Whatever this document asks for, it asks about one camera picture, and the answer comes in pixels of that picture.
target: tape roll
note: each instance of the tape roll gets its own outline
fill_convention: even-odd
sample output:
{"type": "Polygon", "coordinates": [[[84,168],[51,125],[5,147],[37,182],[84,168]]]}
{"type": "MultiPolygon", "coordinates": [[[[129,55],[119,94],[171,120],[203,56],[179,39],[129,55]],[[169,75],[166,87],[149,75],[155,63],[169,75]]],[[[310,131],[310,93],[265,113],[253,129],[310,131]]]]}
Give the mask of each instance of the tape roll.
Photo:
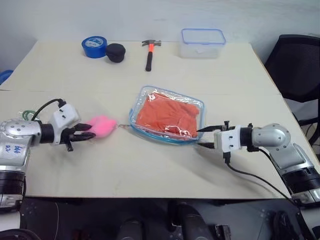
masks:
{"type": "Polygon", "coordinates": [[[107,40],[103,36],[91,36],[82,41],[82,47],[87,57],[102,58],[106,55],[107,40]]]}

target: hammer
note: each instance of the hammer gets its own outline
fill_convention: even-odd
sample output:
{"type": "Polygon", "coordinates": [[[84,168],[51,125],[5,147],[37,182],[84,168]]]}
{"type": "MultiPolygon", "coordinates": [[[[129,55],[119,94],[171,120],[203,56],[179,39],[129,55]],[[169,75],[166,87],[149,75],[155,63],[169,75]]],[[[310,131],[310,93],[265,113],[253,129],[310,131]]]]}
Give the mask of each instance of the hammer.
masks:
{"type": "Polygon", "coordinates": [[[146,60],[145,70],[147,72],[150,72],[154,48],[155,48],[155,46],[161,46],[161,41],[145,40],[142,42],[142,46],[145,46],[145,45],[149,45],[149,53],[148,53],[148,58],[146,60]]]}

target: plastic container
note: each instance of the plastic container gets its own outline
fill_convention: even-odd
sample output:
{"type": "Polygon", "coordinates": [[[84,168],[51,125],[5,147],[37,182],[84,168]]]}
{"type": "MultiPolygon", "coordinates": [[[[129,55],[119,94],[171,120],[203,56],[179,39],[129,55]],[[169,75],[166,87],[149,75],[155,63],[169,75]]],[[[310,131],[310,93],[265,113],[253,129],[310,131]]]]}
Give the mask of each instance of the plastic container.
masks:
{"type": "Polygon", "coordinates": [[[184,28],[181,31],[180,56],[216,59],[225,44],[225,36],[219,29],[184,28]]]}
{"type": "Polygon", "coordinates": [[[201,100],[144,86],[131,109],[129,122],[143,136],[166,143],[189,144],[203,135],[197,130],[203,128],[204,111],[201,100]]]}

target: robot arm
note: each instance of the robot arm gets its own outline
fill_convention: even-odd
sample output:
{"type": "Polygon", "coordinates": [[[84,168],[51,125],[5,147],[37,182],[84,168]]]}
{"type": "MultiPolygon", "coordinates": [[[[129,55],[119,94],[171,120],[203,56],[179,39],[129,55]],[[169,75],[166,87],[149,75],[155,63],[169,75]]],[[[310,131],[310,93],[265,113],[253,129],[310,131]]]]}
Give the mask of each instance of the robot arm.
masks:
{"type": "Polygon", "coordinates": [[[297,205],[320,205],[320,175],[305,151],[291,142],[289,131],[273,123],[265,127],[237,125],[229,127],[229,122],[220,126],[209,126],[198,132],[212,132],[213,143],[199,143],[207,148],[230,152],[247,147],[249,152],[257,152],[264,147],[270,153],[271,161],[288,188],[297,205]]]}
{"type": "Polygon", "coordinates": [[[73,151],[71,142],[95,137],[94,133],[74,134],[91,128],[88,124],[76,124],[79,120],[76,109],[64,103],[47,124],[18,119],[0,123],[0,212],[20,209],[31,147],[45,143],[66,144],[70,152],[73,151]]]}

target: black chair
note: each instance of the black chair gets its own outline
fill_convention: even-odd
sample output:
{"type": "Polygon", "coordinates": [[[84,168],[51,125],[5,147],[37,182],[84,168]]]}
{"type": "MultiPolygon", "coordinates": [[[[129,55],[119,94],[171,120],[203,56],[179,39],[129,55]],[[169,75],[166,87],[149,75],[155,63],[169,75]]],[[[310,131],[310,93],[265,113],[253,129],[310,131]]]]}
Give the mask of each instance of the black chair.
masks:
{"type": "Polygon", "coordinates": [[[295,115],[300,126],[317,123],[309,139],[313,145],[320,136],[320,38],[280,35],[265,68],[285,99],[299,103],[317,101],[314,117],[298,119],[295,115]]]}

